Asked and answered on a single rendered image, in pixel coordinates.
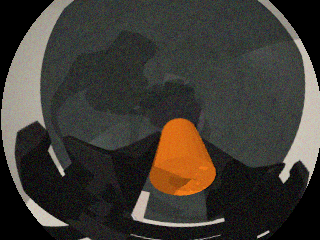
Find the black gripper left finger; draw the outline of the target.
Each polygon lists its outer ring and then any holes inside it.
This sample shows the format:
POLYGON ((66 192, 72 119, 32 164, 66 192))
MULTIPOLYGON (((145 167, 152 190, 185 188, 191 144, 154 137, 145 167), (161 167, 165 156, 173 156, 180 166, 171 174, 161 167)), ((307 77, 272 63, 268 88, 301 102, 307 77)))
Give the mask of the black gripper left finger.
POLYGON ((101 149, 69 135, 63 137, 63 143, 72 163, 111 183, 124 212, 132 215, 155 160, 160 135, 161 131, 153 132, 115 151, 101 149))

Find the orange knob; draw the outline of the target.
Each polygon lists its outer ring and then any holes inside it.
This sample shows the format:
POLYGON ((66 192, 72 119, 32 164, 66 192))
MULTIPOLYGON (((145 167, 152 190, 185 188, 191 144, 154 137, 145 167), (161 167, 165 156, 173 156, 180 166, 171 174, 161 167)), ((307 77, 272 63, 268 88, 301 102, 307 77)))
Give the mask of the orange knob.
POLYGON ((173 196, 193 195, 208 188, 216 169, 203 143, 191 121, 168 121, 149 172, 153 187, 173 196))

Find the dark stepped round pedestal with shaft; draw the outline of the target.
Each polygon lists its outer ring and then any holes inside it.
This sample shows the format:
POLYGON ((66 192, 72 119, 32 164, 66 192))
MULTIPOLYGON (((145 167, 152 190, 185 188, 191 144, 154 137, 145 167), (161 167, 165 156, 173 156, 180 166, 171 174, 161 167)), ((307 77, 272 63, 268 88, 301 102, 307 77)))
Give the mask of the dark stepped round pedestal with shaft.
POLYGON ((204 127, 204 113, 199 103, 185 95, 171 95, 161 100, 153 109, 151 124, 153 131, 163 131, 168 121, 183 119, 195 125, 197 132, 204 127))

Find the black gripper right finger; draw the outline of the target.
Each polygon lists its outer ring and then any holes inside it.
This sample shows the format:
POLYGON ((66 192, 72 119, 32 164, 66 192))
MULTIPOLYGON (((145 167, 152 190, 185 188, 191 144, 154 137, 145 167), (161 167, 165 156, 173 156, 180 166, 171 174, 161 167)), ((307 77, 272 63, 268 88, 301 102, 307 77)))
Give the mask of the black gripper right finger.
POLYGON ((216 176, 208 188, 204 189, 205 205, 207 205, 207 221, 224 219, 223 213, 231 211, 231 208, 244 200, 257 185, 279 176, 285 167, 285 163, 265 165, 265 167, 251 168, 233 159, 231 155, 215 147, 205 140, 205 147, 215 165, 216 176))

